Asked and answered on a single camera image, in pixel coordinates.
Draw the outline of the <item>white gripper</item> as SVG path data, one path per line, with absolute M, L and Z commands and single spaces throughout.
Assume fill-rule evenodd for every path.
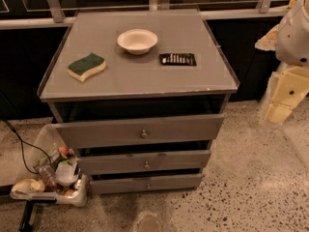
M 276 57 L 290 66 L 278 76 L 278 81 L 266 120 L 273 124 L 283 123 L 309 93 L 309 11 L 308 0 L 296 0 L 291 9 L 256 41 L 255 47 L 274 51 Z

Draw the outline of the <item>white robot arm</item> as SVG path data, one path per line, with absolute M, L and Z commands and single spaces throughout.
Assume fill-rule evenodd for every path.
M 274 51 L 287 65 L 278 74 L 265 118 L 283 123 L 309 93 L 309 0 L 294 0 L 280 23 L 257 40 L 255 47 Z

